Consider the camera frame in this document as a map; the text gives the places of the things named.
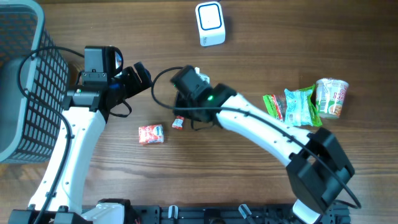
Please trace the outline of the red stick sachet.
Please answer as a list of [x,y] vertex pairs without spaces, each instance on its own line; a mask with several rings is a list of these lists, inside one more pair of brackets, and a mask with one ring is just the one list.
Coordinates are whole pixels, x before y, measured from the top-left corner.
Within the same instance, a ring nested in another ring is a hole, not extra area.
[[183,122],[185,118],[183,116],[176,116],[174,122],[172,123],[172,127],[174,129],[183,129]]

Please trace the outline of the instant noodle cup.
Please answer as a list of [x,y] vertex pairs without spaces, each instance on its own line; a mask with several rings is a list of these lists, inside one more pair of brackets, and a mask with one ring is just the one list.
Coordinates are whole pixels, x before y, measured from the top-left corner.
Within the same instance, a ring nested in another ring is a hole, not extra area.
[[340,117],[349,84],[334,78],[322,78],[316,82],[315,106],[321,118]]

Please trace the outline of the white teal tissue pack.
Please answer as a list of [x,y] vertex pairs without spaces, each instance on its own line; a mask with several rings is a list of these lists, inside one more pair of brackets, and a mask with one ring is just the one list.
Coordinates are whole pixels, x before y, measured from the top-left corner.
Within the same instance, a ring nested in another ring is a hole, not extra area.
[[284,93],[287,103],[284,123],[288,126],[312,126],[309,101],[313,90],[290,91],[285,89]]

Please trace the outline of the small red white packet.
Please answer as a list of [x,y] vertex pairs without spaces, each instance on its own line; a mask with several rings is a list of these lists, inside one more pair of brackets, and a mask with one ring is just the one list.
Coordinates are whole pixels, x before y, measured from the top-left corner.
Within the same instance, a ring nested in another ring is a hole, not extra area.
[[139,143],[152,144],[164,142],[164,130],[161,124],[139,127]]

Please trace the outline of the green snack bag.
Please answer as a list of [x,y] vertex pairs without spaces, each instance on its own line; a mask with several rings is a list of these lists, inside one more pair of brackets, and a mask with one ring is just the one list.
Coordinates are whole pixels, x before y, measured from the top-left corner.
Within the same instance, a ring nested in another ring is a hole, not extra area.
[[[314,92],[315,85],[312,85],[310,87],[298,89],[298,90],[308,90],[312,89]],[[312,95],[310,97],[309,105],[310,105],[310,113],[312,117],[312,122],[315,127],[320,127],[322,126],[322,122],[320,119],[319,114],[316,111],[315,106],[312,103]],[[287,103],[286,103],[286,98],[285,98],[285,93],[281,95],[264,95],[263,96],[264,104],[267,109],[267,112],[269,115],[271,115],[273,118],[278,119],[279,121],[284,123],[285,120],[285,112],[287,108]]]

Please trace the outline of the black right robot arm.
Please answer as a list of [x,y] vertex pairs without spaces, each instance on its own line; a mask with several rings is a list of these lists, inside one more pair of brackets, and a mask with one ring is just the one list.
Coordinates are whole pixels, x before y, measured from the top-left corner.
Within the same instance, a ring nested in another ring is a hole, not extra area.
[[211,86],[190,65],[170,81],[179,95],[176,112],[238,133],[282,163],[297,198],[292,211],[301,222],[319,221],[354,175],[352,164],[329,130],[311,133],[281,123],[229,86]]

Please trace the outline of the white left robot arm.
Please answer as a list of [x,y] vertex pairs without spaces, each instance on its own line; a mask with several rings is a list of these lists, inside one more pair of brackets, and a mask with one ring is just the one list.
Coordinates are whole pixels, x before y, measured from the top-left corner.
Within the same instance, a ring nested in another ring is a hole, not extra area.
[[87,46],[81,84],[64,94],[61,111],[41,95],[18,84],[35,112],[61,120],[57,140],[44,178],[24,210],[14,209],[9,223],[137,223],[139,216],[129,200],[102,199],[83,211],[83,188],[94,148],[112,108],[152,85],[140,62],[124,67],[121,51],[113,46]]

